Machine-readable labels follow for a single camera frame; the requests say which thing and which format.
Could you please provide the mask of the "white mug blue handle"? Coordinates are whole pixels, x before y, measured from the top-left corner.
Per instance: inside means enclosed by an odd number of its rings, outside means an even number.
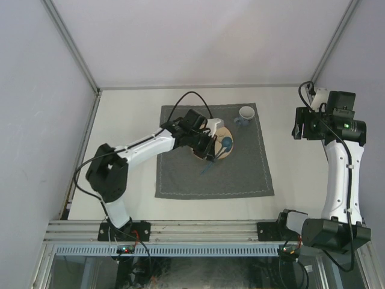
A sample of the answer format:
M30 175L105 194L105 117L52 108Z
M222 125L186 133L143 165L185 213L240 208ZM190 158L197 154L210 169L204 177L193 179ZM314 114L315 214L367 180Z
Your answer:
M255 110L251 106L243 106L239 109L238 117L234 123L238 126L247 126L255 117Z

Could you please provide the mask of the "blue plastic spoon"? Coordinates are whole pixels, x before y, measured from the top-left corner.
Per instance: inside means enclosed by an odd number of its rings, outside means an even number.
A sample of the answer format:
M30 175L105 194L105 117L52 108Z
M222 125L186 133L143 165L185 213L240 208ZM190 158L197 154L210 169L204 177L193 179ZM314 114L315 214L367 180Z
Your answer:
M231 137L225 136L221 141L223 141L225 145L225 151L219 156L219 159L217 160L227 157L231 153L233 147L233 140Z

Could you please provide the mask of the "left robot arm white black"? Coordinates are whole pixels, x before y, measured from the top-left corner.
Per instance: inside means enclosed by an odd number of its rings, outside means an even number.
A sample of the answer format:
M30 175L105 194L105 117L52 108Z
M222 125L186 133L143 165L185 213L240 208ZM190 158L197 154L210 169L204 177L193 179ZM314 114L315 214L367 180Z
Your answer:
M215 153L216 131L224 126L219 118L205 118L190 109L183 117L160 125L153 134L125 146L98 147L85 178L101 197L111 234L120 241L132 233L132 218L123 200L130 170L142 162L179 147L188 146L197 157L212 161Z

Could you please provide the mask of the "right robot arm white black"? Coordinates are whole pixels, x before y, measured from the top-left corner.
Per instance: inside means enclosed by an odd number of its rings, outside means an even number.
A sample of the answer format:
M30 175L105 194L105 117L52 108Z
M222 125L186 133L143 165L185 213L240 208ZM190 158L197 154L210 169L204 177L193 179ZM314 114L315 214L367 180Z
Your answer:
M309 107L296 109L292 136L322 141L328 161L325 205L320 218L285 209L274 222L257 223L259 241L285 241L295 236L308 247L349 254L371 239L359 208L359 173L366 124L354 118L356 95L317 89Z

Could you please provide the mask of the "grey cloth placemat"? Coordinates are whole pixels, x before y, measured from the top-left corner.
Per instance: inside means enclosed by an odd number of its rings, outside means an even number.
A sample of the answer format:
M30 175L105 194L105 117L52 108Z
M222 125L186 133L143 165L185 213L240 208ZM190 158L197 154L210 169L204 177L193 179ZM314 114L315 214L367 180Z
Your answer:
M202 175L210 162L195 156L188 146L158 155L157 198L202 200L274 195L259 116L255 115L247 126L238 126L234 119L241 107L243 104L193 108L204 116L211 111L214 117L224 120L224 126L233 135L233 150Z

